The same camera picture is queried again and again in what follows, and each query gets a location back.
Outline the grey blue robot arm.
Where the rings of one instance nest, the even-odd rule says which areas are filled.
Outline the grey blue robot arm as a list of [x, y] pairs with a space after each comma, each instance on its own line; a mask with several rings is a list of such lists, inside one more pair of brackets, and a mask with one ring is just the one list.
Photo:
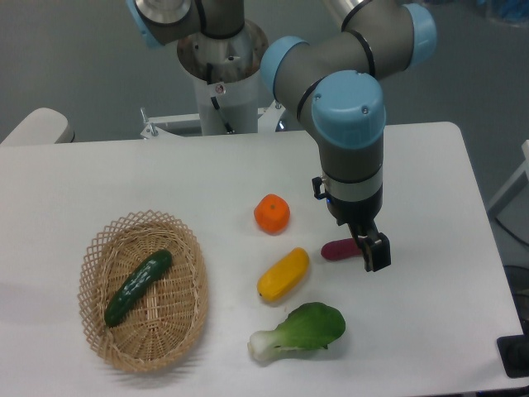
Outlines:
[[330, 1], [340, 33], [320, 45], [296, 36], [268, 42], [241, 1], [130, 1], [150, 46], [175, 43], [195, 80], [205, 135], [255, 132], [255, 81], [315, 140], [322, 175], [313, 182], [338, 224], [361, 249], [365, 268], [391, 262], [388, 238], [375, 225], [382, 206], [386, 112], [380, 80], [427, 60], [436, 24], [416, 3]]

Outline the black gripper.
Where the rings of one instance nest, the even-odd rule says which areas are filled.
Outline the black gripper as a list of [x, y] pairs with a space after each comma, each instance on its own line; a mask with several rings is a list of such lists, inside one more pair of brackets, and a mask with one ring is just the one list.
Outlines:
[[366, 271], [376, 272], [391, 265], [389, 239], [375, 223], [383, 202], [380, 177], [350, 183], [334, 180], [331, 176], [317, 176], [312, 179], [312, 189], [317, 200], [326, 202], [336, 223], [348, 225]]

